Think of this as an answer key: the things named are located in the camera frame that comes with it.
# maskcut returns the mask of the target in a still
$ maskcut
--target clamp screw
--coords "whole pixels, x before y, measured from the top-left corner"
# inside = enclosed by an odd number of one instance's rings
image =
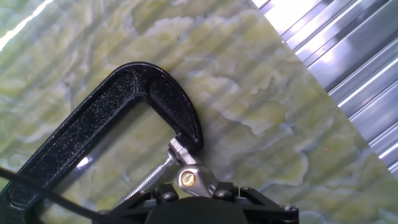
[[[192,187],[195,184],[196,177],[193,172],[186,171],[181,175],[181,183],[186,187]]]

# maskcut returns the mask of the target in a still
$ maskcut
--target black mount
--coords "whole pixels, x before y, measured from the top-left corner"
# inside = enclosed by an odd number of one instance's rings
[[[223,194],[178,199],[172,184],[162,184],[153,192],[136,193],[107,214],[145,224],[299,224],[297,208],[284,210],[255,189],[220,182],[215,192]]]
[[[196,111],[182,87],[146,62],[115,69],[58,127],[18,172],[54,188],[140,101],[146,101],[175,131],[190,153],[203,148]],[[0,193],[0,223],[41,223],[31,212],[39,195],[9,183]]]

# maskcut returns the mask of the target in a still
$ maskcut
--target marble surface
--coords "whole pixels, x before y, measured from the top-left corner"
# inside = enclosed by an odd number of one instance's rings
[[[18,171],[113,69],[148,61],[193,101],[219,180],[302,223],[398,223],[398,180],[251,1],[9,0],[0,18],[0,166]],[[166,157],[171,128],[145,105],[129,118],[66,198],[111,208]],[[44,207],[45,223],[90,223]]]

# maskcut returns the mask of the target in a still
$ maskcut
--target black cable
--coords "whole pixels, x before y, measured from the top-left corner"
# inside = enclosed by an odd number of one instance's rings
[[[15,174],[7,169],[0,167],[0,177],[7,179],[15,184],[19,184],[21,187],[30,190],[33,193],[40,194],[41,196],[48,198],[54,203],[59,204],[63,208],[76,213],[77,215],[89,218],[90,220],[101,222],[101,223],[117,223],[117,224],[138,224],[138,222],[127,220],[125,218],[111,217],[109,215],[102,215],[94,212],[87,208],[84,208],[74,202],[65,199],[64,197],[48,190],[33,181],[27,179],[23,175]]]

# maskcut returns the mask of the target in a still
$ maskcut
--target hex bolt head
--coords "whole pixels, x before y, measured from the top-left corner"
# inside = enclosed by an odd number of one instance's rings
[[[217,191],[215,192],[215,195],[216,195],[217,197],[225,197],[225,196],[227,196],[229,193],[230,193],[230,192],[227,191],[227,190],[217,190]]]
[[[173,192],[165,192],[162,194],[162,198],[164,198],[166,200],[173,198],[173,197],[175,197],[175,193],[173,193]]]
[[[193,174],[193,172],[185,171],[181,175],[181,183],[182,183],[182,185],[184,185],[186,187],[192,187],[195,184],[195,181],[196,181],[196,177],[195,177],[195,174]]]
[[[253,189],[252,187],[242,187],[243,190],[251,190]]]
[[[298,208],[296,206],[289,205],[289,204],[281,205],[280,208],[285,210],[286,212],[294,212],[294,211],[298,210]]]

